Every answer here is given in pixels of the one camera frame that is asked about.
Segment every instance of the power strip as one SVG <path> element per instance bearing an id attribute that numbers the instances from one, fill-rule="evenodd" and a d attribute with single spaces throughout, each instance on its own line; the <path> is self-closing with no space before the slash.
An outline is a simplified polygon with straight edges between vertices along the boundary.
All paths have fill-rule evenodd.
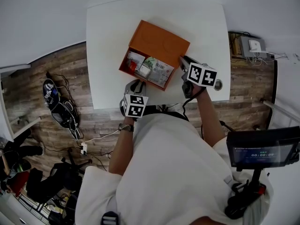
<path id="1" fill-rule="evenodd" d="M 81 154 L 86 155 L 88 152 L 88 145 L 85 142 L 82 142 L 81 146 L 82 146 Z"/>

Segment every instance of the orange box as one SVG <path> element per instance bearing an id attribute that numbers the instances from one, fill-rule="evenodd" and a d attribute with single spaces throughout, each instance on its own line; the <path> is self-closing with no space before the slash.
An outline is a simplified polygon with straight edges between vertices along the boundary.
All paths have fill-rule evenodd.
<path id="1" fill-rule="evenodd" d="M 125 54 L 119 70 L 164 91 L 173 74 L 175 73 L 175 70 L 180 66 L 179 57 L 186 54 L 189 45 L 190 42 L 176 36 L 175 34 L 166 31 L 158 26 L 155 26 L 149 22 L 141 20 L 140 24 L 135 30 L 134 35 L 131 38 L 129 48 Z M 138 53 L 145 58 L 156 58 L 174 67 L 174 70 L 169 76 L 165 87 L 161 88 L 132 72 L 127 65 L 127 55 L 129 51 Z"/>

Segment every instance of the hand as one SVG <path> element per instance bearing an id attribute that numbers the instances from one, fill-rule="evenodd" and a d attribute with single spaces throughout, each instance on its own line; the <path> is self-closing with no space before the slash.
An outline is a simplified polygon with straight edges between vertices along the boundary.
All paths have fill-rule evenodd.
<path id="1" fill-rule="evenodd" d="M 203 87 L 200 87 L 196 84 L 193 83 L 193 91 L 192 91 L 192 95 L 195 95 L 197 92 L 199 92 Z"/>

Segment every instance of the red object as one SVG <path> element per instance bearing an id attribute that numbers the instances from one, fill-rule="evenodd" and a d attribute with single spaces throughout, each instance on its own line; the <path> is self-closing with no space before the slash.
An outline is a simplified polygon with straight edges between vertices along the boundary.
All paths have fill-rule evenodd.
<path id="1" fill-rule="evenodd" d="M 134 73 L 135 72 L 135 68 L 136 68 L 137 64 L 133 61 L 133 60 L 130 60 L 130 70 Z"/>
<path id="2" fill-rule="evenodd" d="M 29 178 L 29 172 L 18 172 L 13 178 L 9 181 L 9 186 L 15 193 L 15 196 L 20 195 L 21 188 L 24 187 L 25 183 Z"/>
<path id="3" fill-rule="evenodd" d="M 258 189 L 258 194 L 264 194 L 264 192 L 266 191 L 266 188 L 265 187 L 260 187 L 259 189 Z"/>

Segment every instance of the black backpack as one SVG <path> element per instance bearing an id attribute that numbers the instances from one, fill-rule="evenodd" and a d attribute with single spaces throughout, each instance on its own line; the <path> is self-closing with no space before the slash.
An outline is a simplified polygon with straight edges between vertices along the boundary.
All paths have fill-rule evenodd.
<path id="1" fill-rule="evenodd" d="M 76 105 L 74 101 L 71 101 L 70 99 L 62 97 L 60 95 L 58 87 L 55 85 L 48 72 L 46 76 L 47 79 L 43 83 L 43 95 L 45 99 L 45 105 L 50 109 L 51 115 L 54 118 L 54 120 L 56 120 L 62 127 L 69 129 L 72 136 L 76 140 L 78 140 L 80 138 L 80 133 L 78 130 L 79 117 L 77 114 Z M 70 93 L 68 89 L 68 83 L 66 82 L 65 77 L 62 77 L 64 78 L 64 81 L 66 83 L 65 86 L 62 86 L 65 87 Z"/>

